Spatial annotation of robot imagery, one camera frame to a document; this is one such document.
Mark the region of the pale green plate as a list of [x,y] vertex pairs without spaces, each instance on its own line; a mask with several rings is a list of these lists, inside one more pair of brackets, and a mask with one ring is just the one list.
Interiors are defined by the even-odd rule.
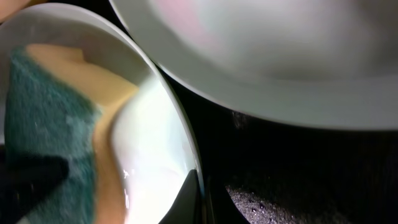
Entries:
[[397,0],[112,0],[171,78],[278,123],[397,129]]

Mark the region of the light blue plate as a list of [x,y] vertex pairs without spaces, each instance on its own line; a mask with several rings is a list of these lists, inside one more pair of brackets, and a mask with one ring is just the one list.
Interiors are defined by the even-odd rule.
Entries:
[[125,194],[124,223],[159,223],[192,169],[203,195],[195,142],[165,79],[121,29],[70,4],[31,6],[1,25],[1,145],[10,54],[30,44],[79,48],[88,63],[137,86],[115,116],[109,137]]

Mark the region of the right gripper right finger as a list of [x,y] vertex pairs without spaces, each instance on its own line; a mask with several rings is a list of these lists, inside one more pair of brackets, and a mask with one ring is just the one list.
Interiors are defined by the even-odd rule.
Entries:
[[220,180],[214,177],[207,179],[205,196],[209,224],[249,224]]

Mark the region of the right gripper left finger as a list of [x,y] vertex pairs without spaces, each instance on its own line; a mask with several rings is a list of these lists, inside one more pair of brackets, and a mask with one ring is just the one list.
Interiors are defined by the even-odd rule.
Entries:
[[171,208],[159,224],[202,224],[201,193],[195,169],[188,173]]

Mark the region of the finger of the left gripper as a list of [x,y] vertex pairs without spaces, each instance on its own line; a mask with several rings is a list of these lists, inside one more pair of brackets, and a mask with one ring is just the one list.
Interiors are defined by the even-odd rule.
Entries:
[[1,223],[15,224],[44,201],[68,177],[68,162],[57,156],[6,161],[1,145]]

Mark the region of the green yellow sponge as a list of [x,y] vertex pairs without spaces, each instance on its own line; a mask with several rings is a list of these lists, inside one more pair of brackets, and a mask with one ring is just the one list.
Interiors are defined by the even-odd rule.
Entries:
[[28,223],[124,223],[125,194],[109,137],[138,91],[79,48],[30,44],[10,54],[4,140],[8,163],[61,157],[69,173]]

